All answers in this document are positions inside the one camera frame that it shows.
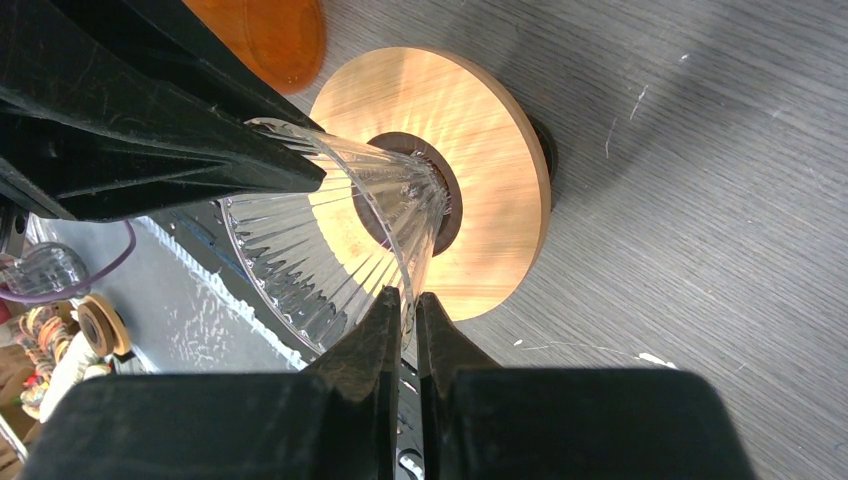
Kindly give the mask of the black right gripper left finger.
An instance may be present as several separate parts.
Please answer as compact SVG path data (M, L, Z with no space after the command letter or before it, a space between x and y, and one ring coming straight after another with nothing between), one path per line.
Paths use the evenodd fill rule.
M384 288L297 373L110 375L63 398L25 479L391 479L402 306Z

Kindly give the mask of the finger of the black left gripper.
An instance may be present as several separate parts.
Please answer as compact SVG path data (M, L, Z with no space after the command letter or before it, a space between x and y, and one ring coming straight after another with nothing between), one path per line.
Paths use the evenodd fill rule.
M313 122L180 1L1 5L1 204L109 222L251 193L311 193Z

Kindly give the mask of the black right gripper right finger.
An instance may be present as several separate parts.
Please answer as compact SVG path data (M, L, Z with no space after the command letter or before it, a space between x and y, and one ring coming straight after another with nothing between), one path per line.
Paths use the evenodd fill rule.
M416 307L429 479L751 479L717 391L669 368L504 367Z

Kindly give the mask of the clear glass dripper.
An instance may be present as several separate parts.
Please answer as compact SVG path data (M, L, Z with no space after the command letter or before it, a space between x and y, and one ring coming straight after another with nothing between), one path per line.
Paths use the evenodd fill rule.
M449 204L445 182L418 152L397 153L272 119L249 126L325 173L311 193L244 194L221 210L260 297L305 345L323 353L364 318L385 287L400 293L401 337Z

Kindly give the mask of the orange glass carafe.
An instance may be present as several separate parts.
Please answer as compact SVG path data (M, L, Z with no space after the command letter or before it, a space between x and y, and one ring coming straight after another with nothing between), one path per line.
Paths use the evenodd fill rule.
M186 0L235 56L280 94L317 77L326 51L320 0Z

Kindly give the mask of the wooden ring collar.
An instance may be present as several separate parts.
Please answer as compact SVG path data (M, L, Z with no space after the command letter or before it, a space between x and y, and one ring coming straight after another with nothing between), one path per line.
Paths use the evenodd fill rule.
M503 303L536 262L548 231L550 170L519 103L456 54L389 47L333 73L311 117L327 132L419 152L446 186L450 212L423 282L462 321Z

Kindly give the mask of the brown plastic dripper with handle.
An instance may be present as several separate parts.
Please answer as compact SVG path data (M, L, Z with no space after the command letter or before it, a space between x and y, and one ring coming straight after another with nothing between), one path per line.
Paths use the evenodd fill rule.
M559 155L556 140L551 131L543 122L541 122L532 115L528 116L528 120L531 123L535 135L540 143L545 158L552 196L551 202L552 204L555 204L556 197L554 192L554 181L559 164Z

